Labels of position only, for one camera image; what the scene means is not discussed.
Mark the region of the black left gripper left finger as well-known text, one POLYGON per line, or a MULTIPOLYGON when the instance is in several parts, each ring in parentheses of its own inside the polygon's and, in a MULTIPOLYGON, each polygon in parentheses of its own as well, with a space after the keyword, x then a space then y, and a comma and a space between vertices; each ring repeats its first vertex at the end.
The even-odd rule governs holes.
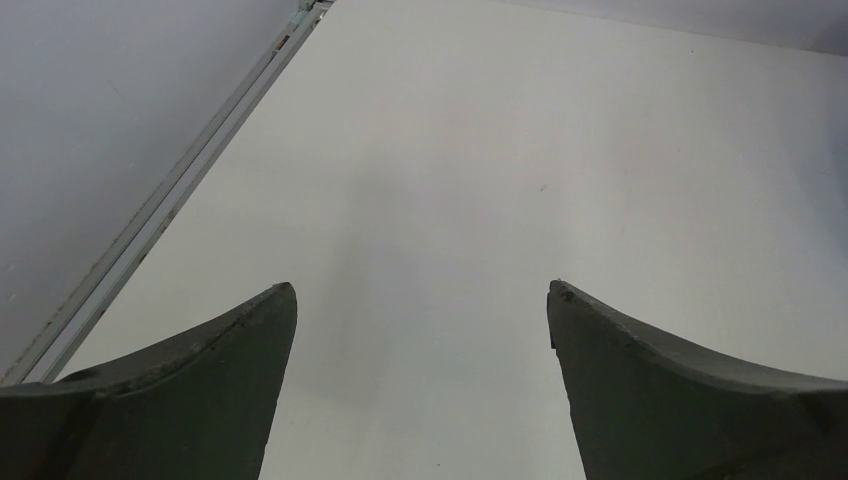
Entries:
POLYGON ((53 383, 1 391, 5 479, 255 479, 297 325, 289 283, 53 383))

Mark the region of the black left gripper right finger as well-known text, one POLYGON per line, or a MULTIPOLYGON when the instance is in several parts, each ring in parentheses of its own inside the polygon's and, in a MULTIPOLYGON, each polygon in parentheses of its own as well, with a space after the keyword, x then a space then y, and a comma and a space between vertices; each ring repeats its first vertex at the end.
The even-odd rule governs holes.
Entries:
POLYGON ((562 280, 547 296, 589 479, 843 479, 847 385, 702 347, 562 280))

